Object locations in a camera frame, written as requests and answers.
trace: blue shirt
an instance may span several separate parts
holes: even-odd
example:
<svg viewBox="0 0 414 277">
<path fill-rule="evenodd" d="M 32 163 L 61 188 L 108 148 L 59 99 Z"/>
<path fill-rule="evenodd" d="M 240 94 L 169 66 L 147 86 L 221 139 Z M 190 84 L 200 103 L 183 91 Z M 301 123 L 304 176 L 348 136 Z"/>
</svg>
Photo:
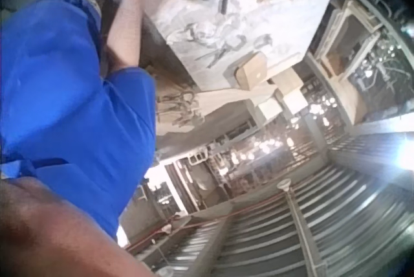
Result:
<svg viewBox="0 0 414 277">
<path fill-rule="evenodd" d="M 155 87 L 139 68 L 99 75 L 100 18 L 86 0 L 39 0 L 1 34 L 1 163 L 115 237 L 153 161 Z"/>
</svg>

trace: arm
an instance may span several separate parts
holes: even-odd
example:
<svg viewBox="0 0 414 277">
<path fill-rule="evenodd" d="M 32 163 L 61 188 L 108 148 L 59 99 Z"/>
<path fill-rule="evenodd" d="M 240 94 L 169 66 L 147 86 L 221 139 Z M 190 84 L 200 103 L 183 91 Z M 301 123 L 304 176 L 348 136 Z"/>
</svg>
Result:
<svg viewBox="0 0 414 277">
<path fill-rule="evenodd" d="M 109 31 L 110 71 L 137 67 L 140 60 L 144 0 L 122 0 Z"/>
</svg>

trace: person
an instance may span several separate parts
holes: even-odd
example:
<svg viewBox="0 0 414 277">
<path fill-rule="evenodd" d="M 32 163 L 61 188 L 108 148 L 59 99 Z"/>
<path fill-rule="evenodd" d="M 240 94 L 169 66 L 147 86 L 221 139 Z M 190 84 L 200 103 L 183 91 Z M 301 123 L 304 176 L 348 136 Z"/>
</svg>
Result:
<svg viewBox="0 0 414 277">
<path fill-rule="evenodd" d="M 115 241 L 155 151 L 143 2 L 121 1 L 104 80 L 88 0 L 39 0 L 2 26 L 1 276 L 152 276 Z"/>
</svg>

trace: light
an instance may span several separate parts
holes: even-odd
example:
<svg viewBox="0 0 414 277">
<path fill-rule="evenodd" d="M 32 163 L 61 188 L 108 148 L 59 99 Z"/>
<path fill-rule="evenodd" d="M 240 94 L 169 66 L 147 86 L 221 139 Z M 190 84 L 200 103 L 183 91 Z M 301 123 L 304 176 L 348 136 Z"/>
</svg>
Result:
<svg viewBox="0 0 414 277">
<path fill-rule="evenodd" d="M 293 142 L 292 138 L 286 139 L 286 143 L 289 147 L 293 147 L 295 145 L 295 142 Z"/>
<path fill-rule="evenodd" d="M 263 147 L 261 148 L 261 150 L 262 150 L 264 153 L 266 153 L 266 154 L 269 154 L 269 153 L 270 153 L 270 148 L 269 148 L 268 146 L 263 146 Z"/>
<path fill-rule="evenodd" d="M 372 70 L 365 70 L 365 76 L 367 78 L 372 77 L 373 74 L 374 74 L 374 71 L 372 71 Z"/>
<path fill-rule="evenodd" d="M 319 111 L 322 110 L 322 106 L 320 104 L 311 104 L 310 106 L 311 107 L 309 112 L 311 112 L 312 114 L 318 114 Z"/>
<path fill-rule="evenodd" d="M 326 118 L 326 117 L 324 117 L 323 119 L 323 125 L 325 125 L 325 126 L 329 126 L 329 121 L 328 121 L 328 119 Z"/>
<path fill-rule="evenodd" d="M 235 153 L 232 153 L 232 162 L 233 162 L 233 164 L 235 164 L 235 165 L 238 165 L 240 162 L 239 162 L 239 159 L 237 158 L 237 156 L 236 156 L 236 154 Z"/>
<path fill-rule="evenodd" d="M 219 169 L 220 175 L 226 175 L 228 173 L 228 168 Z"/>
<path fill-rule="evenodd" d="M 116 231 L 116 240 L 118 241 L 118 246 L 121 248 L 124 248 L 129 244 L 127 234 L 121 226 L 119 226 Z"/>
<path fill-rule="evenodd" d="M 401 168 L 414 171 L 414 141 L 405 140 L 398 149 L 397 164 Z"/>
</svg>

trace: skin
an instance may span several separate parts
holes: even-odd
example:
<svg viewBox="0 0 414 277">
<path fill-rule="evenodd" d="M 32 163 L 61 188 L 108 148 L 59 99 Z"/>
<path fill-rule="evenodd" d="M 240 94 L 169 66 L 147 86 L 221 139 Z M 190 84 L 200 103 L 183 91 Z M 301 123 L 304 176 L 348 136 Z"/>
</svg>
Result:
<svg viewBox="0 0 414 277">
<path fill-rule="evenodd" d="M 143 0 L 122 0 L 109 31 L 111 71 L 136 67 Z M 75 206 L 35 178 L 0 181 L 0 275 L 154 276 Z"/>
</svg>

